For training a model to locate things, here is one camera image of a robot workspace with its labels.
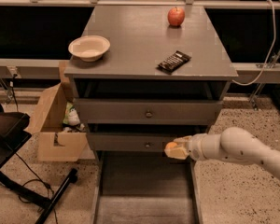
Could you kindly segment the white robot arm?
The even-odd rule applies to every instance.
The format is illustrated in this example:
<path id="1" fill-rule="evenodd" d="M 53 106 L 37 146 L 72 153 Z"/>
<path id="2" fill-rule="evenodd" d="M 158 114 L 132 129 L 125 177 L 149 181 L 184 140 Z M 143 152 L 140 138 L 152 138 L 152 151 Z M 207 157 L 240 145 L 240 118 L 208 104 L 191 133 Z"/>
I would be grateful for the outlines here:
<path id="1" fill-rule="evenodd" d="M 255 135 L 230 127 L 221 134 L 198 133 L 176 138 L 165 146 L 167 157 L 195 161 L 217 160 L 256 164 L 280 180 L 280 151 L 264 145 Z"/>

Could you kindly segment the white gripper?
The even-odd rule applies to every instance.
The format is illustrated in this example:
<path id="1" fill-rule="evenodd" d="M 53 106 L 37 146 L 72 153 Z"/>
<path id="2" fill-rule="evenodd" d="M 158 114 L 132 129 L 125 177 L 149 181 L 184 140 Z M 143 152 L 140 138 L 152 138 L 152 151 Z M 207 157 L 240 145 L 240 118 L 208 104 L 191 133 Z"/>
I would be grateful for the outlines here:
<path id="1" fill-rule="evenodd" d="M 187 152 L 183 147 L 170 147 L 164 150 L 169 158 L 185 160 L 190 156 L 195 161 L 218 160 L 221 157 L 220 135 L 200 133 L 174 139 L 176 143 L 187 143 Z"/>

